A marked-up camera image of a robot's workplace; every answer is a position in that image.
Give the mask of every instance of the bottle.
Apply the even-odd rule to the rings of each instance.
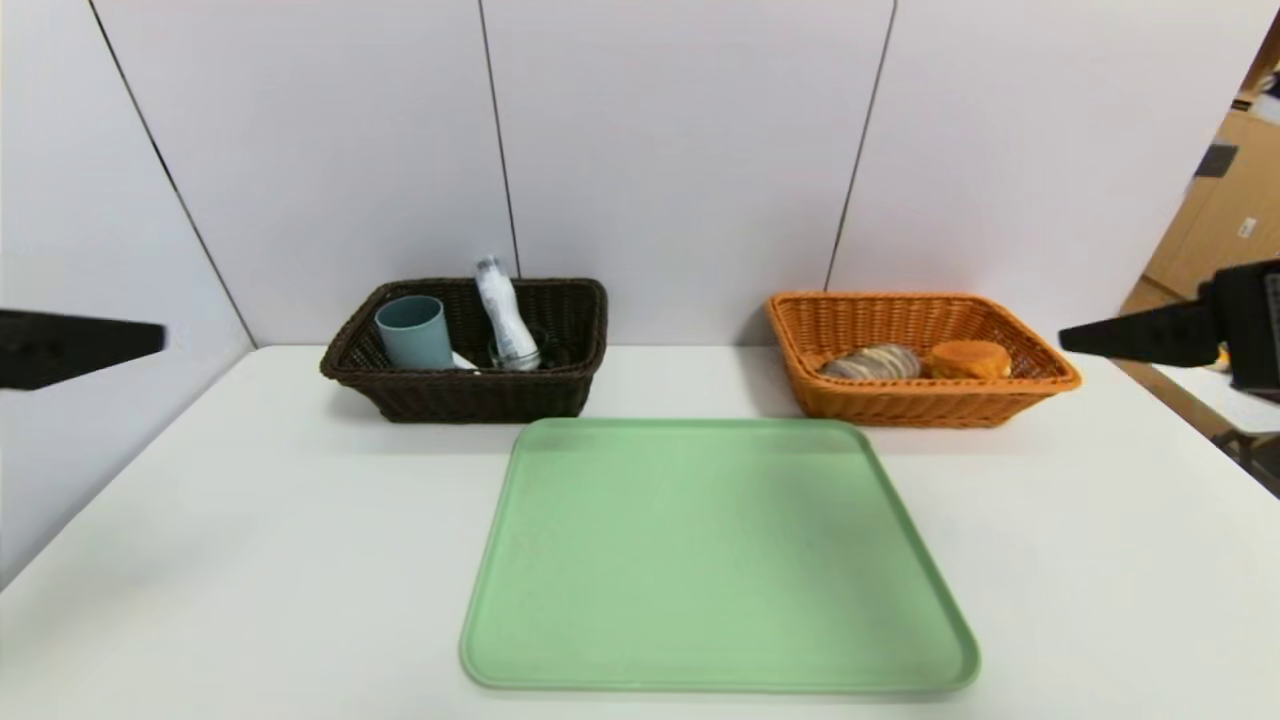
[[[495,364],[506,370],[536,370],[541,364],[538,343],[520,316],[511,278],[502,272],[493,255],[476,263],[476,286],[489,322],[493,323],[494,345],[498,350]]]

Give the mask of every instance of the green tray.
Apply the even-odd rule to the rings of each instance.
[[[870,445],[835,420],[531,424],[461,652],[522,689],[950,691],[979,666]]]

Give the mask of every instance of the bread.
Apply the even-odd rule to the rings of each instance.
[[[920,377],[920,359],[902,345],[873,345],[827,363],[822,374],[846,380],[905,380]]]
[[[929,373],[940,379],[998,380],[1012,374],[1014,360],[995,342],[956,340],[934,345],[927,360]]]

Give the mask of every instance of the basket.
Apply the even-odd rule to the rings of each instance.
[[[768,302],[791,389],[805,414],[859,425],[991,428],[1046,397],[1074,389],[1080,374],[1009,310],[973,295],[785,292]],[[950,340],[1009,350],[1000,380],[850,380],[819,369],[860,347],[896,342],[925,357]]]
[[[393,423],[531,423],[573,418],[586,405],[591,377],[604,360],[608,299],[591,279],[513,279],[520,314],[545,333],[545,369],[493,368],[493,325],[471,278],[388,283],[356,310],[320,361],[320,372],[361,392]],[[406,295],[444,304],[453,351],[479,370],[406,370],[390,366],[374,314]]]

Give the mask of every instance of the white table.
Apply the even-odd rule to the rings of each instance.
[[[244,359],[0,593],[0,717],[1280,717],[1280,502],[1106,360],[996,430],[869,430],[983,669],[850,700],[476,687],[520,428],[388,424],[320,354]],[[586,414],[797,410],[773,350],[613,347]]]
[[[1152,368],[1231,425],[1233,432],[1213,438],[1213,442],[1219,446],[1236,443],[1240,465],[1252,471],[1254,439],[1280,433],[1280,404],[1233,388],[1230,373],[1169,365]]]

